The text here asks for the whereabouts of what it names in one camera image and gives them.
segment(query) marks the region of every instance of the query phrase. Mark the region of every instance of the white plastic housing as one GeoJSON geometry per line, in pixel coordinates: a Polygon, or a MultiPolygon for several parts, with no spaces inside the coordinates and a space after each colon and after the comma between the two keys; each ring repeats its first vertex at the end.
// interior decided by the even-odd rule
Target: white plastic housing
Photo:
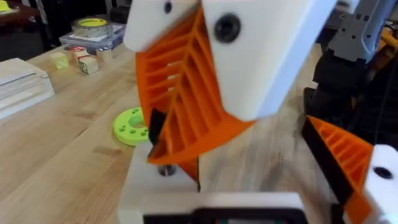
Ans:
{"type": "Polygon", "coordinates": [[[143,52],[165,32],[176,26],[198,6],[199,0],[171,2],[165,12],[166,0],[133,0],[124,33],[124,44],[134,52],[143,52]]]}
{"type": "Polygon", "coordinates": [[[146,162],[152,145],[134,150],[118,206],[120,224],[144,224],[144,215],[191,214],[198,208],[296,208],[297,193],[198,193],[196,183],[181,169],[163,177],[146,162]]]}
{"type": "Polygon", "coordinates": [[[364,195],[373,209],[366,223],[398,224],[398,152],[393,147],[374,147],[364,195]],[[388,170],[391,179],[377,175],[374,171],[377,167],[388,170]]]}
{"type": "Polygon", "coordinates": [[[276,113],[335,3],[203,0],[224,109],[243,121],[276,113]],[[241,21],[230,44],[218,42],[214,33],[225,14],[241,21]]]}

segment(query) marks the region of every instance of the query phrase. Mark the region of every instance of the stack of paper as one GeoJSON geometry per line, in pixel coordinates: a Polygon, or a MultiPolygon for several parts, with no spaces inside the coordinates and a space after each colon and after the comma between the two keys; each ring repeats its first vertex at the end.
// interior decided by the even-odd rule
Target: stack of paper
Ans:
{"type": "Polygon", "coordinates": [[[45,71],[19,58],[0,62],[0,119],[52,95],[45,71]]]}

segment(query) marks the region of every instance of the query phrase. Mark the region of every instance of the screw hole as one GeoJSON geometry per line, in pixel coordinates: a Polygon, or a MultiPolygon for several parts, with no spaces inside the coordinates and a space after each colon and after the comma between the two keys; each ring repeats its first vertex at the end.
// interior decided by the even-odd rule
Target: screw hole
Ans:
{"type": "Polygon", "coordinates": [[[234,14],[223,15],[214,27],[214,33],[221,43],[232,43],[241,31],[241,21],[234,14]]]}
{"type": "Polygon", "coordinates": [[[157,171],[160,175],[168,177],[175,174],[176,168],[173,165],[158,166],[157,171]]]}
{"type": "Polygon", "coordinates": [[[375,167],[373,171],[381,178],[391,180],[393,178],[391,172],[384,167],[375,167]]]}
{"type": "Polygon", "coordinates": [[[166,14],[169,14],[171,11],[172,11],[172,3],[171,3],[170,1],[167,1],[167,2],[164,4],[164,12],[165,12],[166,14]]]}

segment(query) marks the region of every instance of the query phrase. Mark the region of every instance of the green ring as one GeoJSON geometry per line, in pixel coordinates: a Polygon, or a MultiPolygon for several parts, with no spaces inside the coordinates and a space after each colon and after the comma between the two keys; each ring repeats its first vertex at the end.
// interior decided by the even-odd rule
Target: green ring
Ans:
{"type": "Polygon", "coordinates": [[[148,129],[145,127],[144,114],[141,108],[131,108],[121,113],[113,123],[116,138],[128,146],[148,140],[148,129]]]}

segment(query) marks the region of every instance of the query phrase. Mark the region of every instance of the clear plastic container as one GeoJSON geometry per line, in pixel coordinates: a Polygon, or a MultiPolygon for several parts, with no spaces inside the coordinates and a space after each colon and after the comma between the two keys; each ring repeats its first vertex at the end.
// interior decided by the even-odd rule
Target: clear plastic container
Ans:
{"type": "Polygon", "coordinates": [[[77,37],[73,33],[69,33],[67,35],[63,35],[60,37],[60,42],[62,45],[66,45],[66,49],[76,46],[82,46],[87,48],[87,52],[89,54],[95,55],[95,50],[102,47],[109,47],[110,49],[114,49],[123,43],[123,35],[126,26],[124,24],[112,23],[113,25],[113,34],[97,37],[97,38],[84,38],[77,37]]]}

